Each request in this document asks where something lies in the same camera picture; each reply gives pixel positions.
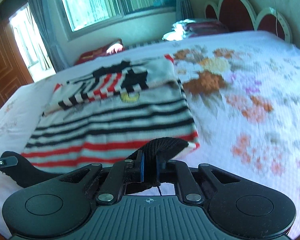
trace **red headboard panel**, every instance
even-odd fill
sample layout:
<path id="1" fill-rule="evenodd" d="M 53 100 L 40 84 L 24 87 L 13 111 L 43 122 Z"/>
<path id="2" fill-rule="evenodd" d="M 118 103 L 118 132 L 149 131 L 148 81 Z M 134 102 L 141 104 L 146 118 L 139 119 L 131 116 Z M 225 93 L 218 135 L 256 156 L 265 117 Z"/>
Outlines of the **red headboard panel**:
<path id="1" fill-rule="evenodd" d="M 271 33 L 276 34 L 276 28 L 275 28 L 275 23 L 276 23 L 276 17 L 272 14 L 268 14 L 262 18 L 262 20 L 259 23 L 258 26 L 258 31 L 268 31 Z M 278 30 L 278 37 L 281 39 L 285 39 L 285 33 L 283 30 L 283 27 L 281 23 L 278 21 L 277 22 L 277 30 Z"/>
<path id="2" fill-rule="evenodd" d="M 247 8 L 240 0 L 223 0 L 219 21 L 231 32 L 253 31 L 253 22 Z"/>
<path id="3" fill-rule="evenodd" d="M 207 19 L 218 19 L 214 8 L 208 4 L 206 7 L 206 18 Z"/>

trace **metal screw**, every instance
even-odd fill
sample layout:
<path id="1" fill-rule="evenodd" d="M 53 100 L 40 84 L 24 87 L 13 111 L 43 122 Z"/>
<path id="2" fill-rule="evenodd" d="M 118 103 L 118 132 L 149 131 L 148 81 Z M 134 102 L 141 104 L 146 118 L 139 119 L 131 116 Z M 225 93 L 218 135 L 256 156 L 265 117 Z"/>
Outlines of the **metal screw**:
<path id="1" fill-rule="evenodd" d="M 100 201 L 104 201 L 104 202 L 109 202 L 109 201 L 113 200 L 113 198 L 114 198 L 113 195 L 108 194 L 108 193 L 101 194 L 98 197 L 98 199 Z"/>
<path id="2" fill-rule="evenodd" d="M 188 194 L 186 195 L 186 199 L 189 201 L 197 202 L 201 200 L 201 196 L 199 194 Z"/>

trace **crosshair symbol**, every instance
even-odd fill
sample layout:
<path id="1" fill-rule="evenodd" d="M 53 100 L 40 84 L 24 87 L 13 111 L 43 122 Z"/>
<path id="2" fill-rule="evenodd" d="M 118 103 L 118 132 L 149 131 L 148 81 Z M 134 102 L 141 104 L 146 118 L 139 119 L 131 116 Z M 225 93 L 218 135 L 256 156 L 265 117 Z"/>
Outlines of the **crosshair symbol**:
<path id="1" fill-rule="evenodd" d="M 147 203 L 151 204 L 153 201 L 155 201 L 153 198 L 147 198 L 145 200 Z"/>

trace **red cushion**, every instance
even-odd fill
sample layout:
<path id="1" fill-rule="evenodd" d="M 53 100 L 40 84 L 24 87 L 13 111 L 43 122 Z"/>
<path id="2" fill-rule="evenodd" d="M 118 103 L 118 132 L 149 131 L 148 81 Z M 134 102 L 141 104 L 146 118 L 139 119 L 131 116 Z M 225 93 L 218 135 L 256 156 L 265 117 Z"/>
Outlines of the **red cushion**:
<path id="1" fill-rule="evenodd" d="M 90 60 L 94 60 L 97 57 L 109 56 L 111 54 L 118 53 L 123 50 L 124 48 L 123 48 L 122 40 L 118 39 L 114 42 L 107 44 L 106 46 L 81 54 L 79 59 L 75 62 L 74 65 L 78 65 Z"/>

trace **purple flower print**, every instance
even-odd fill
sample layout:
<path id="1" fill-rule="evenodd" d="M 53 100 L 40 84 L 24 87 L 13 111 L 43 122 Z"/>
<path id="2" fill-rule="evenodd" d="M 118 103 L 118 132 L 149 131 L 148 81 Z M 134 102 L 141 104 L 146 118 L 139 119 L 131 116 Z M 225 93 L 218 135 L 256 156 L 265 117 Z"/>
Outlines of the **purple flower print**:
<path id="1" fill-rule="evenodd" d="M 262 85 L 262 82 L 257 80 L 253 74 L 237 71 L 225 77 L 225 80 L 234 87 L 245 90 L 248 95 L 260 93 L 259 87 Z"/>

